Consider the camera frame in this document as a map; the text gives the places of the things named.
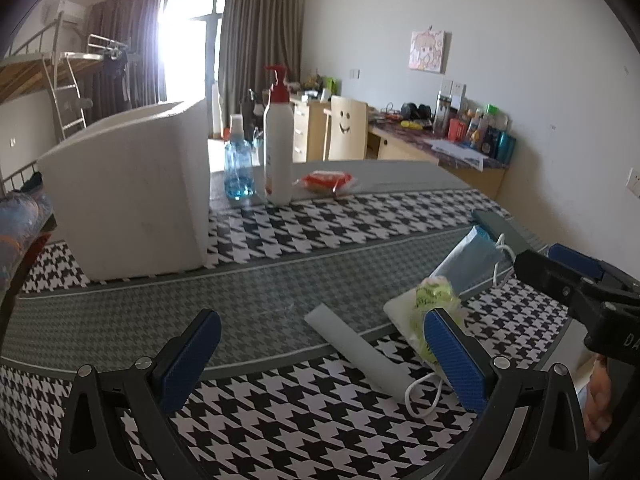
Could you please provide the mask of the person's right hand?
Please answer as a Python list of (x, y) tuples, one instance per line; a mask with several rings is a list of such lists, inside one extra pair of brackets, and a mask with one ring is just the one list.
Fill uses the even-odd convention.
[(593, 369), (586, 387), (586, 402), (582, 409), (586, 437), (589, 442), (596, 442), (601, 434), (611, 426), (610, 403), (612, 382), (605, 356), (596, 355)]

